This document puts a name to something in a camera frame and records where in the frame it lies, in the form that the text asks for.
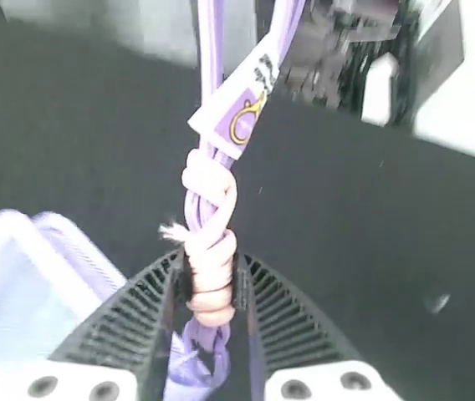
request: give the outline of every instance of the purple cord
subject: purple cord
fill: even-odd
[[[271,33],[277,38],[279,63],[282,63],[289,50],[303,12],[304,3],[305,0],[277,0],[275,3]],[[223,79],[223,0],[198,0],[198,20],[202,103],[204,104],[222,84]],[[229,170],[235,161],[210,144],[202,135],[199,149]],[[186,193],[184,213],[186,223],[191,231],[200,230],[216,210],[214,205],[203,200],[197,194],[190,191]],[[204,327],[193,317],[184,327],[182,338],[183,346],[180,348],[176,345],[175,352],[171,353],[170,361],[171,366],[173,360],[178,360],[181,370],[169,369],[171,381],[168,380],[166,386],[166,399],[175,398],[178,390],[174,388],[179,388],[180,385],[206,390],[217,388],[224,383],[229,373],[230,357],[226,349],[230,338],[229,324],[221,327]],[[199,363],[198,358],[195,358],[197,352],[195,347],[213,354],[215,362],[213,375],[203,371],[205,367]],[[182,352],[185,353],[185,357],[180,356]],[[192,397],[191,393],[188,399],[199,398]]]

